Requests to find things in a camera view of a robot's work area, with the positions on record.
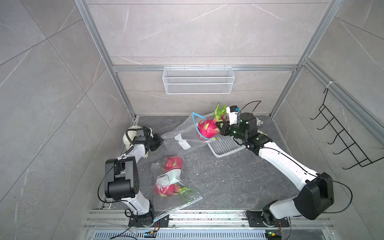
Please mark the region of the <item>pink dragon fruit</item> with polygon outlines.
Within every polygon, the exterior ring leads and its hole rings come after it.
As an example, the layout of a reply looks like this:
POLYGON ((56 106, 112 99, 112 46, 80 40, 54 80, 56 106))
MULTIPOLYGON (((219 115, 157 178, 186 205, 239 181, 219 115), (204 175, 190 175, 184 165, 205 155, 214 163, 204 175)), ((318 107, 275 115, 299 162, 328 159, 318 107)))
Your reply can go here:
POLYGON ((184 194, 193 194, 194 191, 188 187, 185 187, 181 184, 171 184, 166 187, 161 187, 160 185, 156 185, 154 189, 155 193, 162 197, 170 197, 170 196, 180 196, 182 199, 190 202, 184 194))
POLYGON ((166 164, 164 171, 170 171, 174 169, 182 169, 184 166, 184 159, 180 156, 166 157, 166 164))
POLYGON ((206 120, 201 120, 198 123, 199 133, 206 139, 211 139, 220 132, 220 129, 217 127, 217 123, 222 127, 222 123, 226 121, 227 114, 227 105, 220 107, 220 103, 217 104, 217 107, 214 111, 213 119, 207 118, 206 120))

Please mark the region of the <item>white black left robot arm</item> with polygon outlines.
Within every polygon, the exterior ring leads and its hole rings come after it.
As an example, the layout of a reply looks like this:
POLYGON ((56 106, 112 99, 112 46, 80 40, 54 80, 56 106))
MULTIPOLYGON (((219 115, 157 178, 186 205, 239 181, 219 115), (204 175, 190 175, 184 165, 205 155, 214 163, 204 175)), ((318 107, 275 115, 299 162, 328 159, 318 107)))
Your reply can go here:
POLYGON ((159 134, 147 137, 140 135, 139 141, 126 147, 121 156, 105 162, 105 175, 100 186, 104 186, 106 198, 111 199, 110 204, 127 205, 125 214, 131 226, 151 227, 155 222, 153 204, 140 191, 137 163, 148 151, 155 151, 162 143, 159 134))

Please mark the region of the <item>clear zip-top bag blue seal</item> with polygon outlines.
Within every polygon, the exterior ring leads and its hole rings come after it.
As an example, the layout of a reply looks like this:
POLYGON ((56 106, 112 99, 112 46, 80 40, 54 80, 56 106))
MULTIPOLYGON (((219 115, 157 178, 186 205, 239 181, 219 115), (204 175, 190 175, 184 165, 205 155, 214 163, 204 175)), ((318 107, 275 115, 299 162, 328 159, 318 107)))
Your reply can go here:
POLYGON ((213 119, 213 115, 202 116, 192 113, 182 124, 173 131, 161 135, 163 145, 172 155, 185 155, 197 150, 214 140, 204 138, 198 131, 198 123, 201 120, 213 119))

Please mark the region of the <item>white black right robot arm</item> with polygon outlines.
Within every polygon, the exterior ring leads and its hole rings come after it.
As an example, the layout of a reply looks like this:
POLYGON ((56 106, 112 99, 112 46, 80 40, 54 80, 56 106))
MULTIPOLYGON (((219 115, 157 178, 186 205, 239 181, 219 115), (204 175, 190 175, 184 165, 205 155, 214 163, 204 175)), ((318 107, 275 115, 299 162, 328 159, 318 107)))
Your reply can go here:
POLYGON ((296 195, 264 206, 261 218, 266 226, 275 226, 290 217, 315 220, 334 204, 332 177, 306 167, 282 150, 258 129, 257 119, 252 114, 242 113, 236 122, 220 121, 216 126, 221 135, 241 141, 247 150, 270 163, 296 187, 296 195))

